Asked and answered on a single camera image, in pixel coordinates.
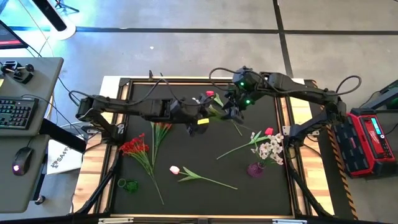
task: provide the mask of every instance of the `gray desk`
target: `gray desk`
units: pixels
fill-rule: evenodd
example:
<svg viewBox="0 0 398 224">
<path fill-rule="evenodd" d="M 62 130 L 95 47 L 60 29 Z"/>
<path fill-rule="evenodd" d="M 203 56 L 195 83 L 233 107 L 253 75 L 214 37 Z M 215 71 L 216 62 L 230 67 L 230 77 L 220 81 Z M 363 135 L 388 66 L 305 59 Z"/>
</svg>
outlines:
<svg viewBox="0 0 398 224">
<path fill-rule="evenodd" d="M 0 87 L 2 96 L 22 96 L 33 94 L 50 100 L 55 83 L 59 76 L 62 58 L 0 58 L 0 61 L 17 60 L 21 64 L 31 63 L 35 67 L 35 76 L 27 85 L 6 77 Z M 38 135 L 33 138 L 30 146 L 34 149 L 29 171 L 23 176 L 12 173 L 11 163 L 15 153 L 29 142 L 30 136 L 35 136 L 40 129 L 48 103 L 40 100 L 39 108 L 31 124 L 31 131 L 26 136 L 12 137 L 0 133 L 0 213 L 24 212 L 32 199 L 35 182 L 39 174 L 50 136 Z"/>
</svg>

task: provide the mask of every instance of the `red power station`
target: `red power station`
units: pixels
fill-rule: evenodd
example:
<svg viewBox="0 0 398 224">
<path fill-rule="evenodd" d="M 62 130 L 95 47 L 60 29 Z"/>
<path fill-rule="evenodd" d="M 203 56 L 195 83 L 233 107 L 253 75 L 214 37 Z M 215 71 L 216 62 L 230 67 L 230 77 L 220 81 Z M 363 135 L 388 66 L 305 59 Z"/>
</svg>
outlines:
<svg viewBox="0 0 398 224">
<path fill-rule="evenodd" d="M 333 127 L 345 172 L 350 177 L 396 173 L 396 159 L 385 137 L 376 111 L 355 108 L 347 121 Z"/>
</svg>

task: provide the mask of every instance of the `green ring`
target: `green ring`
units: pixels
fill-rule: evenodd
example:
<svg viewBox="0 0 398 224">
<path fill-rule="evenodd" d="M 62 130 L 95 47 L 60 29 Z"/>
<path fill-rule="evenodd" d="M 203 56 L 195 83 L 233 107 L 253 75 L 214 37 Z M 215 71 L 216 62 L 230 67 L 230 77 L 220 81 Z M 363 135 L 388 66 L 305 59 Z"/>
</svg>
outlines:
<svg viewBox="0 0 398 224">
<path fill-rule="evenodd" d="M 120 178 L 120 179 L 118 180 L 118 186 L 119 186 L 119 187 L 124 187 L 124 186 L 126 186 L 126 184 L 127 184 L 127 181 L 126 181 L 125 179 Z"/>
</svg>

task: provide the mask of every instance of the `yellow tag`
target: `yellow tag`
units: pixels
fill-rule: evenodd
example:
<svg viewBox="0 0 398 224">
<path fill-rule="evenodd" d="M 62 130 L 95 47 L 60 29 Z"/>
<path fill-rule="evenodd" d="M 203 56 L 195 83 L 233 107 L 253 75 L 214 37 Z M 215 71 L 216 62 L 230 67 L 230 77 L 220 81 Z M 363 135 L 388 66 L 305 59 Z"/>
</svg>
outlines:
<svg viewBox="0 0 398 224">
<path fill-rule="evenodd" d="M 201 125 L 201 124 L 207 124 L 207 123 L 209 123 L 209 119 L 208 119 L 208 118 L 198 120 L 198 124 L 199 124 L 199 125 Z"/>
</svg>

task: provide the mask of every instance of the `wooden table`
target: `wooden table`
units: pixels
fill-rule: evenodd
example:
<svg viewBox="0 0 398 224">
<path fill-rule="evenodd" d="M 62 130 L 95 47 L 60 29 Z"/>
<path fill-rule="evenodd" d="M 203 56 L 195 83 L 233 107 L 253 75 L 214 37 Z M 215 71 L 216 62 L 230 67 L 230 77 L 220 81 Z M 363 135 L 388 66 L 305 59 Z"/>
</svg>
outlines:
<svg viewBox="0 0 398 224">
<path fill-rule="evenodd" d="M 120 78 L 122 77 L 104 77 L 101 86 L 101 91 L 99 94 L 102 96 L 108 96 L 110 98 L 116 98 L 118 94 Z M 147 78 L 147 77 L 128 77 L 128 78 Z M 303 79 L 295 78 L 294 81 L 298 83 L 304 83 Z M 127 93 L 127 87 L 125 86 L 122 93 L 122 99 L 126 98 L 126 93 Z M 286 100 L 283 98 L 281 102 L 284 113 L 285 125 L 289 125 L 290 121 L 287 115 Z M 291 98 L 290 102 L 292 105 L 292 111 L 294 114 L 295 123 L 301 124 L 312 118 L 310 105 L 307 101 Z M 103 113 L 103 116 L 108 120 L 108 122 L 111 122 L 113 114 Z M 122 116 L 120 114 L 117 114 L 117 116 L 118 116 L 117 123 L 120 123 L 122 120 Z M 93 139 L 89 141 L 87 147 L 98 144 L 100 140 L 101 140 L 100 135 L 95 136 Z M 319 146 L 317 142 L 312 142 L 306 139 L 305 144 L 319 151 Z M 93 193 L 94 189 L 98 186 L 98 183 L 100 181 L 101 169 L 104 162 L 105 149 L 106 145 L 102 144 L 87 151 L 84 155 L 83 163 L 80 170 L 80 175 L 76 185 L 75 195 L 73 197 L 73 204 L 75 207 L 75 211 L 77 211 L 79 208 L 83 206 L 83 204 L 88 200 L 88 198 Z M 116 148 L 113 147 L 108 168 L 113 162 L 115 152 Z M 321 157 L 307 147 L 301 147 L 301 155 L 302 155 L 303 168 L 308 188 L 311 190 L 312 194 L 314 194 L 315 198 L 322 205 L 322 207 L 330 214 L 334 214 L 330 193 L 329 193 L 329 187 L 326 181 L 326 175 L 323 168 L 323 162 Z M 293 159 L 293 163 L 295 164 L 295 166 L 297 165 L 297 161 L 295 159 Z M 302 213 L 305 214 L 303 194 L 297 184 L 296 184 L 296 189 L 297 189 L 299 207 Z M 104 189 L 99 212 L 103 212 L 103 210 L 105 209 L 106 201 L 108 198 L 108 192 L 109 192 L 109 183 Z"/>
</svg>

